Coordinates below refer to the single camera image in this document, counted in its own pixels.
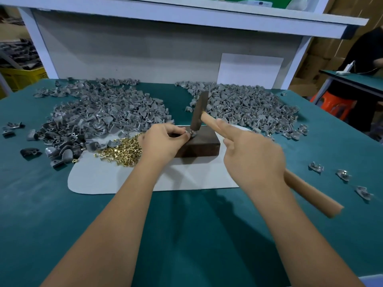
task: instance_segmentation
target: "black shirt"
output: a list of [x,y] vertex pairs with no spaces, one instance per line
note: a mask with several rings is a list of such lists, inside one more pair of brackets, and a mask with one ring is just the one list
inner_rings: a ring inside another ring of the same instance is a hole
[[[374,60],[383,58],[383,29],[381,27],[363,34],[348,52],[344,62],[338,70],[344,70],[347,64],[355,61],[352,73],[374,75],[379,68],[374,66]],[[352,86],[333,81],[328,91],[344,99],[357,99],[361,94],[366,93]]]

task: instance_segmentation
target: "white mat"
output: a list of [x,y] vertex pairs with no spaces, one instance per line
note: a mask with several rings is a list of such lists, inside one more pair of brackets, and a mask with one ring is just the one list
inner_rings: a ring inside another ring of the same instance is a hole
[[282,57],[222,53],[217,83],[273,88]]
[[[226,146],[223,137],[217,134],[221,147],[217,157],[174,158],[164,169],[154,191],[237,188],[223,164]],[[116,193],[125,182],[132,167],[118,166],[115,162],[102,161],[93,153],[84,151],[79,162],[74,164],[68,187],[75,193]]]

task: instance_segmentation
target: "pile of gray metal parts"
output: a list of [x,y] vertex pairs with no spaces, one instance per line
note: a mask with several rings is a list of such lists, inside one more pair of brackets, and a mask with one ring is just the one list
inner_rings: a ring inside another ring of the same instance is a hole
[[129,137],[131,132],[145,132],[155,123],[174,123],[169,109],[160,99],[130,86],[139,81],[97,79],[96,82],[76,81],[64,86],[56,81],[55,89],[40,89],[34,97],[79,97],[54,107],[39,131],[31,130],[28,140],[43,140],[45,153],[56,168],[80,157],[82,151],[96,151],[119,145],[116,140],[101,144],[93,138],[108,134]]
[[294,125],[298,119],[299,108],[284,105],[277,96],[261,86],[218,85],[216,83],[178,82],[193,96],[185,111],[193,111],[199,94],[210,91],[206,112],[214,118],[221,118],[232,125],[248,126],[253,131],[269,137],[282,133],[287,139],[299,140],[307,135],[306,125],[297,130]]

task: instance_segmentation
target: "orange stool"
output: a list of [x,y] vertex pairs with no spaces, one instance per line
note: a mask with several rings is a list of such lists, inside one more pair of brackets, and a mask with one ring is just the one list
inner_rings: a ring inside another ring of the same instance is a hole
[[[316,95],[312,97],[310,102],[313,102]],[[321,109],[330,113],[333,116],[336,116],[341,109],[344,109],[342,115],[340,116],[340,120],[344,121],[347,118],[348,113],[352,109],[352,105],[355,101],[350,99],[341,99],[340,97],[333,96],[328,91],[324,93],[322,96],[324,99],[323,105]]]

